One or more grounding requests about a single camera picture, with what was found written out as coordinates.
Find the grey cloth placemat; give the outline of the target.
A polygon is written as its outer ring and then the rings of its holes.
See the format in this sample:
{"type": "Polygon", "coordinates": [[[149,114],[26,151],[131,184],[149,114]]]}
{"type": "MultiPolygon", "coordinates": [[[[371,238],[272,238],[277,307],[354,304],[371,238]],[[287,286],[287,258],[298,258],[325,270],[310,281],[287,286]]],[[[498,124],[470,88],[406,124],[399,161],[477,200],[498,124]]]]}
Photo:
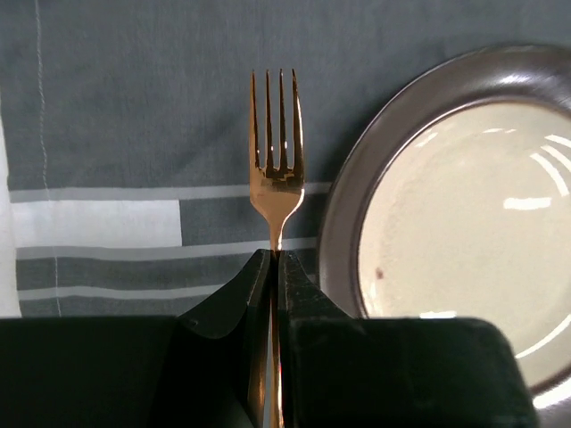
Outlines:
{"type": "Polygon", "coordinates": [[[381,106],[488,45],[570,42],[567,1],[4,1],[1,313],[177,314],[268,244],[252,78],[297,78],[306,272],[329,186],[381,106]]]}

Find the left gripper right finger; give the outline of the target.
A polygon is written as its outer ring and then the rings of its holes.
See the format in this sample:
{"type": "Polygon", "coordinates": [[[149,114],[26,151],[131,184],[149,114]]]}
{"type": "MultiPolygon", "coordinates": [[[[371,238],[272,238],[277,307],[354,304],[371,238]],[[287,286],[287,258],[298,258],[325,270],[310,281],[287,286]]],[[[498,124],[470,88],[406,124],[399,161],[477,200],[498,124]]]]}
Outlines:
{"type": "Polygon", "coordinates": [[[512,349],[472,317],[354,318],[277,265],[282,412],[288,427],[535,427],[512,349]]]}

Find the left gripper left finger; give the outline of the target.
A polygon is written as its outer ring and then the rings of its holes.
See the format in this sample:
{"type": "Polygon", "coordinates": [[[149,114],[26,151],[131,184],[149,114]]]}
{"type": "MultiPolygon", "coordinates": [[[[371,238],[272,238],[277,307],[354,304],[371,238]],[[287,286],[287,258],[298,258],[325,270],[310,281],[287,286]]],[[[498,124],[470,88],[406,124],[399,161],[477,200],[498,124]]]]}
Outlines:
{"type": "Polygon", "coordinates": [[[262,426],[272,265],[180,316],[3,320],[2,426],[262,426]]]}

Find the copper fork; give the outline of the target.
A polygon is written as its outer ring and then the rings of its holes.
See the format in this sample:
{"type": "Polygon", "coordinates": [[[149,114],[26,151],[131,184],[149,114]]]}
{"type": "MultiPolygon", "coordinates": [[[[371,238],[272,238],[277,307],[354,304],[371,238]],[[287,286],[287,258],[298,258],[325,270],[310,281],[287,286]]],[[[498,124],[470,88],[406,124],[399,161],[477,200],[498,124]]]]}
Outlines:
{"type": "MultiPolygon", "coordinates": [[[[260,137],[256,103],[255,72],[251,75],[250,124],[249,124],[249,178],[250,200],[253,207],[265,218],[269,226],[269,247],[272,253],[271,267],[277,269],[282,251],[282,236],[286,221],[298,210],[305,195],[304,147],[302,112],[297,79],[292,69],[293,96],[293,166],[288,166],[286,116],[283,71],[279,72],[279,134],[278,163],[274,162],[272,146],[271,102],[269,71],[265,77],[265,164],[261,166],[260,137]]],[[[269,427],[284,427],[281,406],[281,368],[278,322],[277,285],[269,291],[271,331],[271,384],[269,387],[269,427]]]]}

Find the round metal plate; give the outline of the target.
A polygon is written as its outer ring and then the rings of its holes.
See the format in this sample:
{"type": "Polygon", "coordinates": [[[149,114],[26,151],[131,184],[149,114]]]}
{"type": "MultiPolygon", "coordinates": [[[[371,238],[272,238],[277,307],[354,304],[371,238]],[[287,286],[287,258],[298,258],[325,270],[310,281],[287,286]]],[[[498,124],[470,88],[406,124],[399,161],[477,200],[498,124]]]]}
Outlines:
{"type": "Polygon", "coordinates": [[[534,405],[570,409],[570,52],[505,45],[421,74],[335,180],[319,284],[361,317],[480,317],[534,405]]]}

